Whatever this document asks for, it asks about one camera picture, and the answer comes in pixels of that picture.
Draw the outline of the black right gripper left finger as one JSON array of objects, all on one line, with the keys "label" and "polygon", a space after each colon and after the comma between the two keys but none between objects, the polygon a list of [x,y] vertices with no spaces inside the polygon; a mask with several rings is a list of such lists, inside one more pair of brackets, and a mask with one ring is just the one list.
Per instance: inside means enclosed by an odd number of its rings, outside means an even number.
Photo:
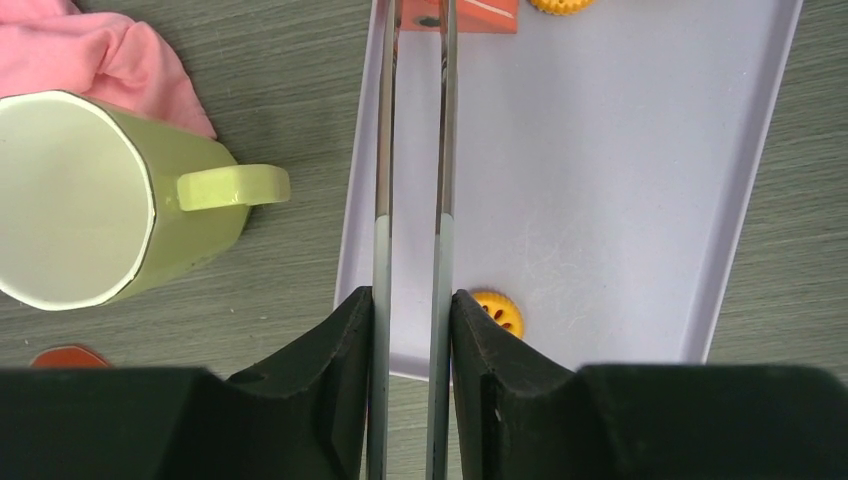
[{"label": "black right gripper left finger", "polygon": [[5,479],[355,479],[373,301],[228,378],[198,367],[5,369]]}]

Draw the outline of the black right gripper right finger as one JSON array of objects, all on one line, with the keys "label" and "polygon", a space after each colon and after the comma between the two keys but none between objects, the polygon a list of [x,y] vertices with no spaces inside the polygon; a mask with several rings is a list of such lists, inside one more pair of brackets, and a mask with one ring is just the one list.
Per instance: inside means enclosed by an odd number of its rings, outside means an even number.
[{"label": "black right gripper right finger", "polygon": [[570,371],[466,291],[450,311],[467,479],[843,479],[847,388],[798,365]]}]

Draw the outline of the metal serving tongs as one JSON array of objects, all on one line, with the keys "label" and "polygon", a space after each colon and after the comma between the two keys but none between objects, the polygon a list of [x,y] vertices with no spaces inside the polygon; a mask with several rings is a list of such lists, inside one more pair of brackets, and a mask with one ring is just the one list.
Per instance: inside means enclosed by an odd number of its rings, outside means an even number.
[{"label": "metal serving tongs", "polygon": [[[450,308],[453,296],[454,196],[458,103],[458,8],[438,4],[441,99],[428,376],[426,476],[447,474],[451,381]],[[367,476],[386,476],[392,280],[392,213],[396,73],[402,4],[385,4],[376,133],[375,222],[372,268],[373,356],[368,395]]]}]

